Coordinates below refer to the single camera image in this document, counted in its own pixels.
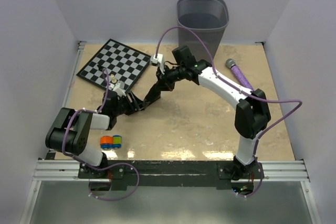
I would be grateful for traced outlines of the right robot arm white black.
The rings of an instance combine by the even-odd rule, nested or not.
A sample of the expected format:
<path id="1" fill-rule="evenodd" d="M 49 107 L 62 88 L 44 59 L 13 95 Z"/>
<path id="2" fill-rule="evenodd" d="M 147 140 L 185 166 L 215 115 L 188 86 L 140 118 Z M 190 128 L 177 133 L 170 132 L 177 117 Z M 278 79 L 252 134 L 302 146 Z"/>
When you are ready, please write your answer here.
<path id="1" fill-rule="evenodd" d="M 263 132 L 271 119 L 265 93 L 236 84 L 213 69 L 202 59 L 197 61 L 187 46 L 172 51 L 176 64 L 169 68 L 162 54 L 154 54 L 151 64 L 157 67 L 158 81 L 154 93 L 171 91 L 177 81 L 188 80 L 207 88 L 228 102 L 235 109 L 234 126 L 239 133 L 238 151 L 227 173 L 232 180 L 246 178 L 253 171 L 256 161 L 257 135 Z"/>

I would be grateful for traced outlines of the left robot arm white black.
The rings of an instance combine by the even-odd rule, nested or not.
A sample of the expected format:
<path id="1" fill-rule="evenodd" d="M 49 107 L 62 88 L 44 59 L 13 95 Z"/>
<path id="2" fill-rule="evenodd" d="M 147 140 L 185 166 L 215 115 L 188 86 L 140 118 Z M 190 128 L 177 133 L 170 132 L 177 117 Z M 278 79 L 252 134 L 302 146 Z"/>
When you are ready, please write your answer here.
<path id="1" fill-rule="evenodd" d="M 108 174 L 106 154 L 88 143 L 91 130 L 111 130 L 120 115 L 131 115 L 143 109 L 142 100 L 132 92 L 125 96 L 115 91 L 104 94 L 97 110 L 61 108 L 51 125 L 45 145 L 90 167 L 97 178 Z"/>

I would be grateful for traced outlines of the black plastic trash bag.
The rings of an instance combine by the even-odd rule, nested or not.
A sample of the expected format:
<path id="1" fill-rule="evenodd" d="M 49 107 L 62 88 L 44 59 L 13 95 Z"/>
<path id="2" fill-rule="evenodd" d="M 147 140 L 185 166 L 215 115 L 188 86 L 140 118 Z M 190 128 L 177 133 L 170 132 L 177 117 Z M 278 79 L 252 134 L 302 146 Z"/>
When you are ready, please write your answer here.
<path id="1" fill-rule="evenodd" d="M 149 92 L 140 103 L 140 110 L 145 110 L 149 105 L 157 101 L 161 97 L 163 91 L 173 91 L 174 82 L 169 82 L 165 78 L 158 78 L 157 82 L 150 88 Z"/>

